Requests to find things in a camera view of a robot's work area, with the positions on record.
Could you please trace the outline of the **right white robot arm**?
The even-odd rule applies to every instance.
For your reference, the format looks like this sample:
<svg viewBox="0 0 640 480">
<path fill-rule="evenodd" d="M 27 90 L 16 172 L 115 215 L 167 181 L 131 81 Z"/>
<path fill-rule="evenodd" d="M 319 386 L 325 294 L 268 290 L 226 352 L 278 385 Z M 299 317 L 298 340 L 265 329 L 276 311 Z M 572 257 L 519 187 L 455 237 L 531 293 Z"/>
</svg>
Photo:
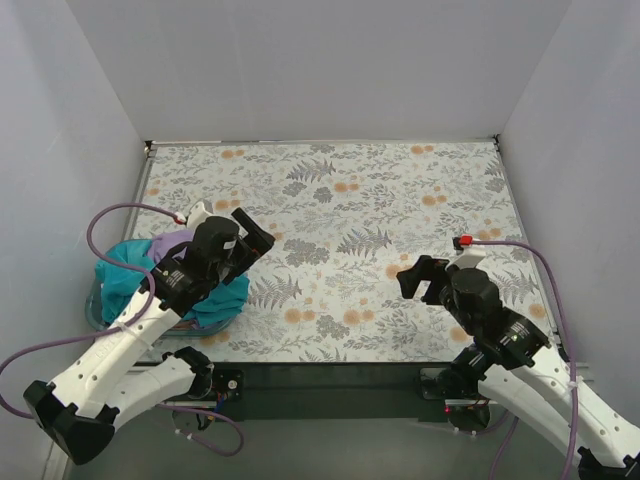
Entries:
<svg viewBox="0 0 640 480">
<path fill-rule="evenodd" d="M 578 375 L 566 348 L 527 317 L 504 305 L 498 286 L 479 269 L 485 242 L 453 240 L 452 260 L 422 255 L 396 278 L 405 299 L 421 283 L 421 300 L 443 307 L 472 342 L 437 376 L 426 393 L 475 409 L 495 402 L 566 456 L 562 473 L 582 479 L 636 479 L 639 429 L 611 408 Z"/>
</svg>

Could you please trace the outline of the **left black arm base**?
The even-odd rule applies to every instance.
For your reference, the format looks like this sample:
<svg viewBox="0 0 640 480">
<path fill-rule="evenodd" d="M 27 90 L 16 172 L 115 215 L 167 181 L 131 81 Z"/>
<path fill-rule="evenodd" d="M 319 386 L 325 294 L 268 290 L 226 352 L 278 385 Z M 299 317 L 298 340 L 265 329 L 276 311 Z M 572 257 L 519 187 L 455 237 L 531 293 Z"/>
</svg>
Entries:
<svg viewBox="0 0 640 480">
<path fill-rule="evenodd" d="M 238 403 L 243 397 L 245 375 L 239 369 L 216 369 L 207 391 L 182 394 L 163 401 L 172 406 L 170 413 L 180 429 L 204 432 L 216 418 L 211 412 L 222 414 L 226 406 Z"/>
</svg>

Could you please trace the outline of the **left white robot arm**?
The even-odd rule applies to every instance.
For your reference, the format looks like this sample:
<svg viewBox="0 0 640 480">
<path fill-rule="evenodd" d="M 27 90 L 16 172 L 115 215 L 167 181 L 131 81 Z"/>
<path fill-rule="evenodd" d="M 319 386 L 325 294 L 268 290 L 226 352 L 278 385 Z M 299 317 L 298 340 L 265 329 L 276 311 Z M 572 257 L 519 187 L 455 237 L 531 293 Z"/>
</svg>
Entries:
<svg viewBox="0 0 640 480">
<path fill-rule="evenodd" d="M 192 347 L 168 354 L 133 379 L 127 374 L 194 305 L 244 274 L 275 243 L 240 208 L 220 217 L 209 203 L 198 202 L 176 220 L 192 238 L 168 250 L 78 360 L 23 393 L 33 419 L 76 465 L 96 458 L 120 427 L 165 400 L 200 400 L 212 392 L 214 365 Z"/>
</svg>

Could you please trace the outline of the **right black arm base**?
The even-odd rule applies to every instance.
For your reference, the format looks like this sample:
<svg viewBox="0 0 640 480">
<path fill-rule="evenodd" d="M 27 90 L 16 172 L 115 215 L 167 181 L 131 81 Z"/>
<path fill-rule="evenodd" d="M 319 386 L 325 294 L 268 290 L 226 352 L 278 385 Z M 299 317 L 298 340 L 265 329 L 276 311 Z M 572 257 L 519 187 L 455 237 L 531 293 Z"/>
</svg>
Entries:
<svg viewBox="0 0 640 480">
<path fill-rule="evenodd" d="M 491 421 L 490 400 L 450 368 L 423 368 L 419 391 L 426 400 L 443 404 L 446 420 L 467 433 L 486 430 Z"/>
</svg>

